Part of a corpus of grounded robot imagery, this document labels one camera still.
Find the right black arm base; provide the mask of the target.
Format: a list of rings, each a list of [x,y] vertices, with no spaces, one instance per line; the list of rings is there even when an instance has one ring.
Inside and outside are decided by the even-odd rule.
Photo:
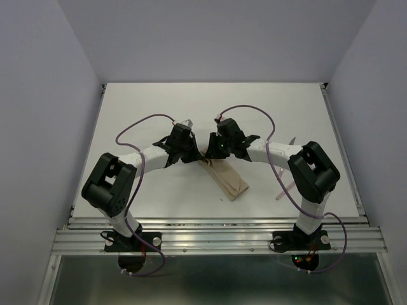
[[[270,250],[277,253],[287,251],[330,250],[328,232],[320,225],[310,235],[305,234],[296,225],[291,231],[274,231],[268,242]]]

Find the pink handled knife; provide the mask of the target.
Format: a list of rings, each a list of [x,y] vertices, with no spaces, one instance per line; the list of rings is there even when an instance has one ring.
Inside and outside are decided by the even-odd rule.
[[[289,145],[293,145],[295,143],[296,137],[293,137],[290,142]],[[282,178],[283,174],[284,174],[285,169],[284,168],[280,168],[279,170],[279,178]]]

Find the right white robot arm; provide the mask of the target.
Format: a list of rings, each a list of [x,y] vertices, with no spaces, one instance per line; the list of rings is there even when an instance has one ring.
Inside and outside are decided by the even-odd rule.
[[[217,131],[209,137],[205,153],[207,159],[238,159],[268,163],[287,197],[293,200],[281,181],[276,168],[291,172],[301,195],[301,204],[293,205],[300,211],[294,225],[293,242],[307,248],[315,241],[315,232],[321,228],[326,202],[340,179],[340,173],[322,147],[313,141],[299,146],[269,142],[258,135],[246,136],[234,119],[216,119]]]

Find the aluminium front rail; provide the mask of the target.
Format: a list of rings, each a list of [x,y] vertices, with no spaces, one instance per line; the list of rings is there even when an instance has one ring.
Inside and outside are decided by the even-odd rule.
[[[162,251],[175,255],[269,254],[268,242],[276,231],[293,227],[292,218],[248,219],[182,219],[144,218],[141,223],[146,232],[162,233]],[[348,243],[347,253],[375,253],[384,287],[391,304],[402,304],[399,290],[393,283],[387,247],[378,227],[371,227],[366,215],[345,219]],[[72,217],[55,233],[50,260],[39,295],[39,304],[50,304],[60,262],[65,255],[105,255],[99,233],[111,226],[102,217]]]

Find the beige cloth napkin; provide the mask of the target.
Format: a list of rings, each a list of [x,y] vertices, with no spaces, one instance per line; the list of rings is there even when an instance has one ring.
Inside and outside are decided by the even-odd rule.
[[[248,183],[225,159],[203,159],[199,163],[230,201],[235,201],[248,189]]]

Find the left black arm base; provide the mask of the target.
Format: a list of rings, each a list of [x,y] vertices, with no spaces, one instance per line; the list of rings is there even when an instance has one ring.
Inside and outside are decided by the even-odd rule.
[[[150,245],[161,249],[162,233],[158,231],[143,232],[137,231],[137,234]],[[104,251],[107,253],[125,253],[125,252],[156,252],[151,247],[146,246],[135,236],[124,237],[117,231],[102,231],[100,237],[105,241]]]

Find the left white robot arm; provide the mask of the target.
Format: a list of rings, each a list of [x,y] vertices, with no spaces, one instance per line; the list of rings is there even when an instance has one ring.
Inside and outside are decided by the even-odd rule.
[[[113,229],[120,234],[120,243],[127,250],[141,245],[141,225],[127,211],[136,178],[161,170],[182,161],[191,163],[202,159],[191,127],[176,123],[166,136],[140,154],[124,156],[104,153],[82,188],[81,196],[98,209]]]

